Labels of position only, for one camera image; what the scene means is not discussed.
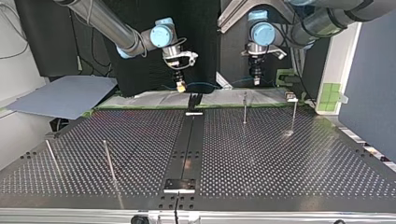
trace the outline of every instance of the gray cable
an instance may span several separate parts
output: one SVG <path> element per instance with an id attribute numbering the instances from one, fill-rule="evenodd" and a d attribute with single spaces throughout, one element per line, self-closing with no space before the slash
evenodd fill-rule
<path id="1" fill-rule="evenodd" d="M 91 19 L 91 14 L 92 14 L 92 8 L 93 8 L 93 0 L 91 0 L 91 3 L 90 3 L 90 9 L 88 9 L 88 16 L 87 16 L 87 25 L 89 25 L 89 26 L 91 26 L 90 25 L 90 19 Z"/>
<path id="2" fill-rule="evenodd" d="M 4 2 L 0 2 L 0 7 L 5 7 L 8 10 L 10 10 L 15 15 L 15 17 L 18 19 L 18 22 L 20 23 L 20 27 L 21 27 L 20 16 L 18 15 L 17 11 L 13 7 L 11 7 L 10 5 L 8 5 Z M 2 14 L 3 14 L 4 18 L 7 20 L 7 22 L 12 26 L 12 28 L 18 34 L 18 36 L 20 36 L 26 42 L 26 45 L 21 52 L 6 56 L 6 57 L 0 57 L 0 60 L 3 60 L 3 59 L 14 58 L 14 57 L 17 57 L 17 56 L 23 54 L 28 49 L 29 43 L 27 42 L 27 39 L 26 39 L 26 36 L 25 36 L 25 33 L 24 33 L 22 27 L 21 27 L 21 30 L 18 30 L 18 28 L 14 25 L 14 23 L 12 23 L 12 21 L 9 19 L 8 15 L 3 10 L 0 10 L 0 11 L 2 12 Z"/>
<path id="3" fill-rule="evenodd" d="M 8 5 L 8 4 L 4 3 L 4 2 L 0 2 L 0 7 L 5 7 L 5 8 L 7 8 L 8 10 L 10 10 L 10 11 L 14 14 L 14 16 L 18 19 L 18 22 L 19 22 L 20 27 L 21 27 L 20 16 L 18 15 L 18 12 L 17 12 L 13 7 L 11 7 L 10 5 Z M 8 15 L 7 15 L 3 10 L 1 10 L 1 12 L 2 12 L 2 14 L 4 15 L 5 19 L 7 20 L 7 22 L 8 22 L 8 23 L 12 26 L 12 28 L 15 30 L 15 32 L 17 32 L 17 34 L 18 34 L 24 41 L 26 41 L 26 35 L 25 35 L 24 31 L 22 30 L 22 28 L 21 28 L 21 30 L 18 30 L 18 28 L 14 25 L 14 23 L 12 23 L 12 21 L 9 19 Z"/>

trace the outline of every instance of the vertical post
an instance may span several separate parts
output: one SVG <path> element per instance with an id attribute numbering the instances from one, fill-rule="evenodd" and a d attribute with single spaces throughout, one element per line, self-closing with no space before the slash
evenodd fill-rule
<path id="1" fill-rule="evenodd" d="M 105 148 L 105 152 L 106 152 L 106 156 L 107 156 L 107 162 L 108 162 L 108 167 L 110 168 L 110 172 L 111 172 L 111 176 L 113 177 L 113 180 L 117 180 L 116 179 L 116 175 L 114 173 L 114 169 L 113 169 L 113 162 L 111 160 L 110 157 L 110 151 L 108 150 L 108 145 L 107 145 L 107 141 L 103 140 L 103 147 Z"/>
<path id="2" fill-rule="evenodd" d="M 50 140 L 46 140 L 47 148 L 49 149 L 50 156 L 53 160 L 56 160 L 55 154 L 53 154 L 52 146 L 50 145 Z"/>
<path id="3" fill-rule="evenodd" d="M 293 121 L 291 122 L 291 131 L 292 132 L 294 132 L 294 121 L 296 120 L 297 104 L 298 104 L 298 101 L 294 102 Z"/>
<path id="4" fill-rule="evenodd" d="M 248 123 L 247 122 L 247 113 L 248 113 L 248 93 L 245 92 L 245 95 L 244 95 L 244 124 Z"/>

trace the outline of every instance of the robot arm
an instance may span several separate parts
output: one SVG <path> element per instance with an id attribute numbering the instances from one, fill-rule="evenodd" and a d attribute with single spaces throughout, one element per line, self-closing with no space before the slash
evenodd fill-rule
<path id="1" fill-rule="evenodd" d="M 356 21 L 372 21 L 396 9 L 394 0 L 285 0 L 285 2 L 233 0 L 220 16 L 219 28 L 222 33 L 226 33 L 237 19 L 242 18 L 250 9 L 259 5 L 269 5 L 276 8 L 290 24 L 286 29 L 282 29 L 280 24 L 269 22 L 261 22 L 260 26 L 250 25 L 250 40 L 261 46 L 304 48 L 319 38 L 339 34 Z M 319 9 L 302 20 L 294 15 L 292 17 L 295 20 L 290 21 L 292 9 L 287 3 L 294 6 L 315 6 Z"/>
<path id="2" fill-rule="evenodd" d="M 138 33 L 123 23 L 101 0 L 54 0 L 59 5 L 69 7 L 87 24 L 96 28 L 115 43 L 119 55 L 124 59 L 137 55 L 145 57 L 148 51 L 163 50 L 165 63 L 174 70 L 174 80 L 180 92 L 186 90 L 183 69 L 194 66 L 198 55 L 190 51 L 181 51 L 180 45 L 186 38 L 178 39 L 173 20 L 166 18 L 155 21 L 152 29 Z M 182 64 L 182 58 L 188 57 L 188 64 Z"/>

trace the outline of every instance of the green fabric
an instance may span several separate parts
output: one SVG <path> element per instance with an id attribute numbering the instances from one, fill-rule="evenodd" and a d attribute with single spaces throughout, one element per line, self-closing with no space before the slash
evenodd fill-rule
<path id="1" fill-rule="evenodd" d="M 318 111 L 334 112 L 340 99 L 340 90 L 341 84 L 339 83 L 324 83 Z"/>

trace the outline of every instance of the black backdrop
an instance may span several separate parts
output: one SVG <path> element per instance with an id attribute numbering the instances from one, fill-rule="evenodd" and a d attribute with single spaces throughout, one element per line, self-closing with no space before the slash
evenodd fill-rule
<path id="1" fill-rule="evenodd" d="M 216 84 L 218 33 L 217 19 L 220 11 L 218 0 L 105 0 L 124 22 L 137 31 L 154 26 L 158 19 L 171 17 L 178 37 L 187 37 L 184 49 L 198 53 L 194 67 L 185 70 L 187 83 L 206 82 Z M 147 58 L 138 56 L 123 60 L 114 44 L 106 40 L 106 48 L 124 96 L 143 91 L 174 88 L 172 71 L 163 62 L 162 51 L 156 49 Z M 188 91 L 210 93 L 207 85 L 190 85 Z"/>

